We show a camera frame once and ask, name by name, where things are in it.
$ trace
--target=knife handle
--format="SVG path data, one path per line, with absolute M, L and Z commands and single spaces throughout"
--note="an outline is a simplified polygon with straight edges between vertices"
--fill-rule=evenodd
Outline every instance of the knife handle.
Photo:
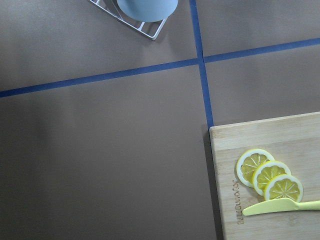
M 305 201 L 298 204 L 298 210 L 320 210 L 320 201 Z

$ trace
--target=light blue container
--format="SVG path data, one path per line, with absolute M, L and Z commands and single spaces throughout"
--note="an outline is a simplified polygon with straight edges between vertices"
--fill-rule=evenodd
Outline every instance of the light blue container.
M 178 0 L 117 0 L 117 3 L 130 18 L 153 23 L 169 17 L 177 8 Z

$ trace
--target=gray tabletop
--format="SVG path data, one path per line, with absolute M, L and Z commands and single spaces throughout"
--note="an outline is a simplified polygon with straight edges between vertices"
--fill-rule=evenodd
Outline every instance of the gray tabletop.
M 319 7 L 1 1 L 0 239 L 222 239 L 208 128 L 320 111 Z

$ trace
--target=white wire rack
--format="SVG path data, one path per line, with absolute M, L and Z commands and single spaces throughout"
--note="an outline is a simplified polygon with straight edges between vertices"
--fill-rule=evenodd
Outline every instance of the white wire rack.
M 116 0 L 89 0 L 89 2 L 152 41 L 156 40 L 167 20 L 167 18 L 157 22 L 134 20 L 121 11 Z

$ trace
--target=lemon pulp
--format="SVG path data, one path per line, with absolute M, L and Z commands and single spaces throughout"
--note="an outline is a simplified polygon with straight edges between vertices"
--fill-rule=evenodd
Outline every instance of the lemon pulp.
M 241 166 L 243 178 L 252 183 L 252 176 L 257 167 L 267 161 L 269 161 L 267 156 L 259 153 L 254 153 L 251 156 L 245 158 L 243 165 Z
M 286 171 L 282 167 L 278 167 L 278 166 L 266 167 L 265 169 L 262 170 L 261 174 L 259 174 L 259 176 L 257 177 L 258 188 L 264 189 L 271 179 L 273 179 L 275 176 L 278 176 L 280 174 L 285 174 L 285 173 Z
M 302 196 L 302 184 L 297 178 L 288 174 L 274 177 L 264 190 L 265 200 L 290 198 L 296 202 L 300 202 Z

